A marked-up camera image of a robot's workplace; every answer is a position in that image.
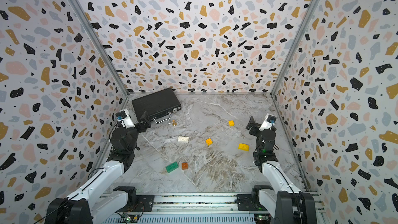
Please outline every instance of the metal vent grille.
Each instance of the metal vent grille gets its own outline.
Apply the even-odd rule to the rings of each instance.
[[[122,218],[114,215],[103,223],[123,223]],[[138,223],[170,223],[170,224],[255,224],[254,214],[145,214]]]
[[[109,218],[107,218],[103,223],[124,223],[124,222],[122,218],[112,215]]]

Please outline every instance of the mounting plate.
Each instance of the mounting plate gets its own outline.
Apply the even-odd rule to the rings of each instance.
[[[266,210],[264,206],[256,208],[253,204],[251,194],[238,194],[236,195],[236,203],[238,204],[238,211],[262,211]]]
[[[142,202],[144,204],[144,212],[152,212],[154,195],[137,195],[138,203]],[[139,204],[136,211],[142,211],[142,204]]]

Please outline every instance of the orange lego brick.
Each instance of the orange lego brick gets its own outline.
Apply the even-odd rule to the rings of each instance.
[[[181,163],[181,167],[182,169],[188,169],[188,163],[187,162]]]

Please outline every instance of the yellow cheese-shaped block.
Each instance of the yellow cheese-shaped block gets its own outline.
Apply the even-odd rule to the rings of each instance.
[[[209,138],[209,139],[206,139],[206,143],[209,146],[209,145],[211,145],[213,143],[213,141]]]
[[[239,144],[238,149],[248,152],[249,151],[249,146],[247,144]]]

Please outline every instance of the aluminum corner post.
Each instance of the aluminum corner post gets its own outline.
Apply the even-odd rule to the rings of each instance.
[[[127,89],[124,87],[124,83],[120,78],[119,74],[116,72],[115,67],[112,64],[112,61],[109,59],[108,54],[106,53],[104,47],[102,46],[99,38],[95,34],[93,28],[91,27],[91,23],[88,21],[86,14],[83,11],[82,6],[77,0],[67,0],[69,5],[72,7],[74,12],[76,13],[77,18],[79,19],[80,23],[82,24],[84,30],[86,31],[88,37],[93,42],[94,47],[98,50],[99,55],[102,57],[103,61],[105,62],[109,73],[115,78],[115,83],[119,87],[119,90],[123,93],[124,98],[126,98],[129,93]]]
[[[301,38],[304,36],[304,33],[310,24],[311,18],[315,12],[315,9],[318,6],[320,0],[311,0],[310,5],[308,7],[307,12],[305,13],[305,16],[301,22],[300,28],[297,31],[297,35],[295,39],[293,40],[292,46],[289,49],[289,52],[286,55],[286,60],[282,65],[281,71],[279,72],[279,75],[275,81],[274,87],[272,88],[271,91],[271,96],[275,96],[277,89],[279,85],[281,84],[284,74],[286,73],[291,61],[293,60],[294,54],[296,53],[296,50],[300,44]]]

